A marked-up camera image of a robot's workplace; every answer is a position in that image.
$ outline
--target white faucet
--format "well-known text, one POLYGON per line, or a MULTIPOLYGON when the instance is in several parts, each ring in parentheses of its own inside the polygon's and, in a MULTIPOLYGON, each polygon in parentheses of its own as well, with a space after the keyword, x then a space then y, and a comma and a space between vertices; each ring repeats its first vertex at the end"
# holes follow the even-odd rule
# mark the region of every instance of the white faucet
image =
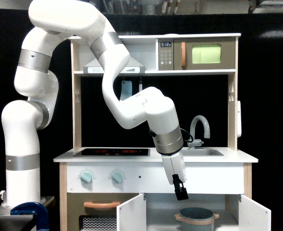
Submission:
POLYGON ((194 141, 193 142, 188 142, 188 147, 189 149, 194 149, 195 147, 199 147, 203 144, 203 141, 200 139, 195 139, 195 129, 196 129, 196 124, 198 121, 201 121, 203 123, 203 128, 204 128, 204 138, 209 139, 210 138, 210 132, 209 132, 209 123, 208 120, 202 116, 202 115, 197 115, 193 121, 191 122, 190 125, 190 134, 193 137, 194 141))

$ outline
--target microwave window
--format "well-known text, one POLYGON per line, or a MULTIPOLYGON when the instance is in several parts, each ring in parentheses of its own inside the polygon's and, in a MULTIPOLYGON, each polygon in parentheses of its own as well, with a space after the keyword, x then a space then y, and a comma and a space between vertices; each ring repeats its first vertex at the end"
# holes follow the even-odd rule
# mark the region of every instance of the microwave window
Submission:
POLYGON ((171 47, 171 42, 161 42, 160 47, 171 47))
POLYGON ((221 62, 220 44, 193 45, 193 64, 219 64, 221 62))

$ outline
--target white countertop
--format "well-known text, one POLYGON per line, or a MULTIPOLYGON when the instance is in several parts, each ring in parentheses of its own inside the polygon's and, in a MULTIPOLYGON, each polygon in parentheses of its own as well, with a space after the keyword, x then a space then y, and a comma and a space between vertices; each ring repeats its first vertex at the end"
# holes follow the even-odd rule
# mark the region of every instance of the white countertop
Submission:
MULTIPOLYGON (((54 158, 54 162, 162 162, 161 155, 155 148, 150 148, 150 156, 147 157, 133 157, 133 156, 104 156, 104 157, 74 157, 75 154, 81 150, 89 148, 82 147, 77 151, 73 149, 66 153, 54 158)), ((186 163, 189 162, 202 162, 202 163, 257 163, 258 159, 254 158, 247 153, 240 150, 233 151, 227 147, 202 147, 201 149, 217 150, 223 154, 223 156, 184 156, 186 163)))

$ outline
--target stove knob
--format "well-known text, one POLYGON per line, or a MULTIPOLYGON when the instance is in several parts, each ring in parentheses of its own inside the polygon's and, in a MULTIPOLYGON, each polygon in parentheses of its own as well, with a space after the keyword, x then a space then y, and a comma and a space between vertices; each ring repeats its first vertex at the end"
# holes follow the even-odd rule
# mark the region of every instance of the stove knob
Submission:
POLYGON ((80 175, 79 175, 80 180, 83 183, 89 183, 90 181, 92 181, 92 172, 90 171, 83 171, 80 175))
POLYGON ((115 184, 120 184, 124 179, 124 174, 119 171, 119 170, 116 170, 116 171, 113 171, 111 173, 111 181, 115 184))

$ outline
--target microwave keypad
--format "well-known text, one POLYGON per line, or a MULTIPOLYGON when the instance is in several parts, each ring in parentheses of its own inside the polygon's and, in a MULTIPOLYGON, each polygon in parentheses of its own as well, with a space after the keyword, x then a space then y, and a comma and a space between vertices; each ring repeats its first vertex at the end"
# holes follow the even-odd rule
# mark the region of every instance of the microwave keypad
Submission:
POLYGON ((173 39, 159 39, 158 61, 159 70, 173 70, 173 39))

